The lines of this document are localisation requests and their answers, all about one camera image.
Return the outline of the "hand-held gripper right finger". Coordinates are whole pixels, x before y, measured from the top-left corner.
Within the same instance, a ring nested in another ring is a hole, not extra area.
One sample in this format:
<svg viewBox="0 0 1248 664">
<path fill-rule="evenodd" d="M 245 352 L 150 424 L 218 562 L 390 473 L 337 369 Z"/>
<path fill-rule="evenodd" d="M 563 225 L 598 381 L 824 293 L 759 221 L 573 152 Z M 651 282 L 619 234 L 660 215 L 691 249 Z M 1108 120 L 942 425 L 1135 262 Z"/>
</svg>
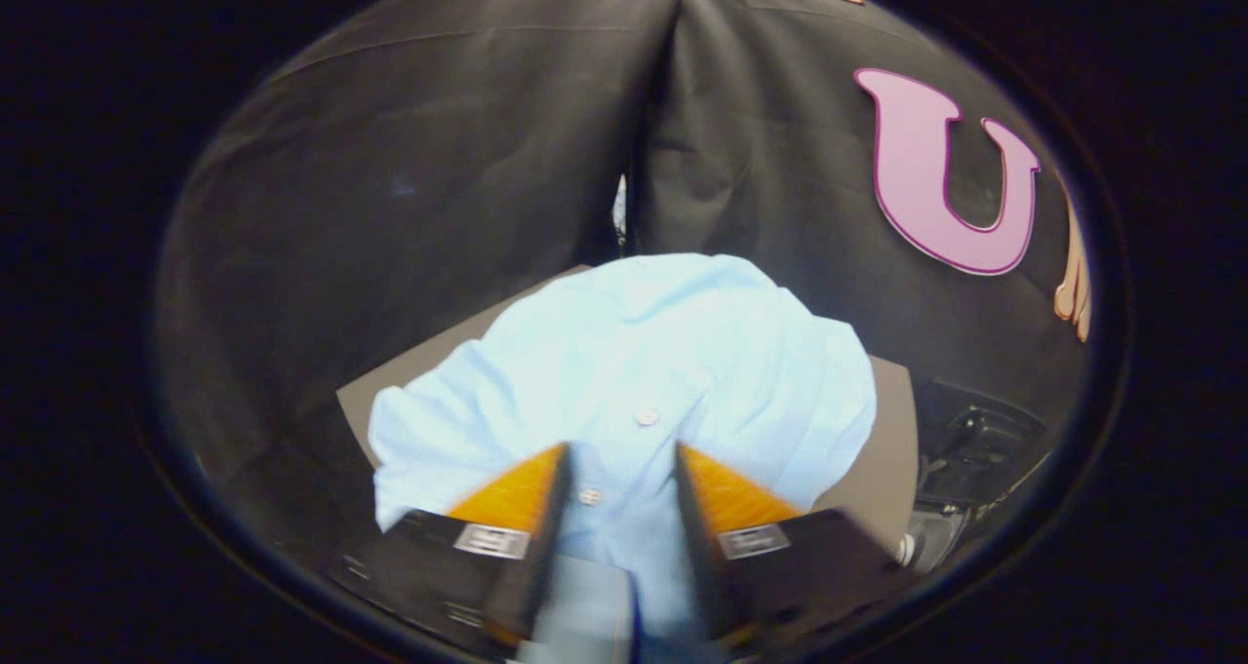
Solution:
<svg viewBox="0 0 1248 664">
<path fill-rule="evenodd" d="M 797 658 L 905 597 L 917 572 L 837 509 L 800 512 L 675 447 L 683 543 L 706 633 L 733 658 Z"/>
</svg>

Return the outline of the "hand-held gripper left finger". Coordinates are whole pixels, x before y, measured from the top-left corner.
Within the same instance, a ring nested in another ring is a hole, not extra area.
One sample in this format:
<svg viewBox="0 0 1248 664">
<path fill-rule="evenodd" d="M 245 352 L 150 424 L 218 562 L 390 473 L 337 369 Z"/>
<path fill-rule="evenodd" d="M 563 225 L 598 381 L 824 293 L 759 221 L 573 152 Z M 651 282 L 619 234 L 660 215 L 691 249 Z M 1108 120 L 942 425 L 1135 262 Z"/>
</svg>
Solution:
<svg viewBox="0 0 1248 664">
<path fill-rule="evenodd" d="M 356 547 L 356 597 L 467 655 L 533 637 L 573 478 L 558 443 L 443 513 L 411 510 Z"/>
</svg>

